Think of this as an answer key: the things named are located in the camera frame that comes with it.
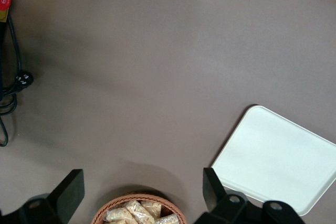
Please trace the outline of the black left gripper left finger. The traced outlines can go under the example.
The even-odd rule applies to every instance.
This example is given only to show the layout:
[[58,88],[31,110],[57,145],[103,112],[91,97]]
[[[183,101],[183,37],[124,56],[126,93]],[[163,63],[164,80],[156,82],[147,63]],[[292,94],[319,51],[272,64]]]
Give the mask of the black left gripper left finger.
[[68,223],[84,196],[83,170],[73,169],[51,193],[35,196],[17,210],[1,214],[1,223]]

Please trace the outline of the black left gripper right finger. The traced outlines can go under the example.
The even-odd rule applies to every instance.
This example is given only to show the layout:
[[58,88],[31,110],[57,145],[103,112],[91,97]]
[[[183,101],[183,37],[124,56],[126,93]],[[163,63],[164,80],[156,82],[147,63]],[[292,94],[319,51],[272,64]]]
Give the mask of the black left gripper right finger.
[[245,194],[225,190],[213,168],[203,169],[203,198],[208,211],[195,223],[291,223],[304,224],[295,210],[282,201],[252,204]]

